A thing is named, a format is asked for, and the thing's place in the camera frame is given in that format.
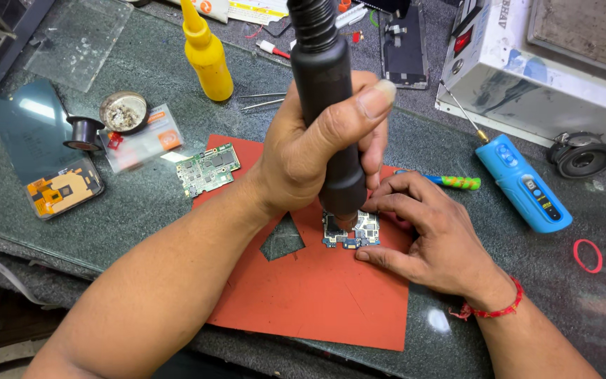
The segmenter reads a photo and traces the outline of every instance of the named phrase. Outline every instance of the brass tip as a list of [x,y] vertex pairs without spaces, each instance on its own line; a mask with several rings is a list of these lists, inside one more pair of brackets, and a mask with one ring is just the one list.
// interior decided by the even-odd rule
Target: brass tip
[[346,232],[351,232],[352,228],[357,225],[357,221],[359,220],[359,214],[357,212],[351,214],[335,214],[334,221],[336,222],[336,226],[343,229]]
[[484,131],[479,129],[476,131],[476,135],[478,135],[478,138],[483,141],[484,144],[490,142],[490,139],[487,137]]

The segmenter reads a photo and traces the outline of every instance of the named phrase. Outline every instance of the gray countertop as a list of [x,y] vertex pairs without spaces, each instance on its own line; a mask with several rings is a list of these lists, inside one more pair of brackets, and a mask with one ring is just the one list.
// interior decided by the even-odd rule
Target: gray countertop
[[[65,5],[66,1],[58,0],[54,7]],[[144,11],[177,24],[181,21],[179,9],[167,5],[147,5]],[[425,1],[430,82],[440,75],[446,31],[454,12],[454,7],[440,1]],[[208,101],[183,55],[184,39],[179,27],[159,18],[137,10],[132,13],[87,93],[56,86],[67,110],[96,117],[101,99],[112,92],[129,89],[142,93],[151,105],[168,104],[184,136],[182,152],[187,154],[203,151],[210,133],[262,141],[277,107],[240,113],[238,108],[244,101],[235,96],[218,104]],[[52,20],[45,20],[44,25],[50,22]],[[227,25],[210,21],[210,26],[219,38],[254,52],[225,45],[235,94],[285,90],[291,81],[289,68],[271,60],[273,56],[268,59],[259,56],[263,52],[257,51],[256,46],[251,47],[254,41],[241,37],[252,34],[256,30],[254,26],[241,21]],[[377,30],[368,18],[356,24],[356,28],[364,30],[366,40],[352,46],[353,67],[378,73]],[[367,32],[372,29],[375,35]],[[291,39],[293,37],[270,41],[286,46]],[[17,69],[5,83],[4,92],[37,78],[20,69],[31,52],[28,49],[19,59]],[[522,281],[532,300],[606,376],[606,173],[584,181],[562,179],[543,160],[543,148],[512,139],[574,217],[567,229],[552,235],[538,235],[529,230],[473,155],[476,139],[460,132],[466,131],[467,125],[457,117],[433,109],[434,96],[433,89],[399,91],[397,104],[401,108],[390,118],[391,135],[385,163],[433,175],[459,172],[480,176],[484,186],[476,193],[450,191],[450,195],[467,207],[479,238],[496,262]],[[95,157],[94,162],[106,183],[105,193],[50,222],[43,222],[33,216],[29,203],[17,190],[20,184],[0,144],[0,236],[4,237],[0,238],[0,252],[38,260],[60,271],[93,279],[131,246],[190,209],[190,202],[183,196],[174,175],[174,166],[167,161],[152,160],[135,171],[118,175],[113,175],[104,157]],[[281,225],[275,236],[278,233],[291,234],[291,225]],[[601,273],[589,274],[572,259],[572,243],[579,238],[594,241],[602,250],[605,263]],[[266,244],[265,254],[279,255],[277,253],[285,249],[273,241]],[[594,256],[589,253],[582,248],[582,259],[591,266]],[[24,261],[6,255],[0,258],[15,269],[40,298],[63,306],[71,306],[88,283],[57,278],[48,270],[29,267]],[[0,284],[9,287],[1,277]],[[430,377],[443,372],[463,377],[491,375],[490,359],[476,323],[446,318],[442,311],[449,306],[459,306],[460,299],[420,286],[412,285],[410,289],[404,352],[313,340],[301,342],[405,378]],[[432,322],[432,318],[443,324]],[[203,333],[208,334],[199,334],[192,343],[196,348],[208,353],[214,351],[213,355],[222,358],[236,355],[234,351],[212,345],[212,341],[219,343],[216,333],[223,332],[211,329]],[[198,347],[202,340],[208,345]],[[259,370],[263,372],[270,370],[263,361],[242,364],[261,367]],[[289,377],[296,377],[292,373],[288,373]]]

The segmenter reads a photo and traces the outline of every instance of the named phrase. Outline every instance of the digital display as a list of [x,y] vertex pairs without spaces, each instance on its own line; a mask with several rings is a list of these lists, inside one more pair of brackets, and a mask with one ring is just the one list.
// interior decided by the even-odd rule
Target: digital display
[[523,177],[523,184],[525,184],[527,190],[534,196],[534,199],[541,205],[541,208],[551,220],[558,221],[562,218],[560,212],[551,204],[551,200],[543,194],[543,191],[534,182],[531,176],[525,175]]

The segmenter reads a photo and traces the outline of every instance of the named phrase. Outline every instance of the white machine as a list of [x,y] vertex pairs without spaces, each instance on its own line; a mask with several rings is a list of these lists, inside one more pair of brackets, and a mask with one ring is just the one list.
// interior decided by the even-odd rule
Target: white machine
[[[478,124],[543,146],[606,144],[606,71],[529,44],[531,3],[464,0],[442,79]],[[439,86],[436,108],[463,117],[454,103]]]

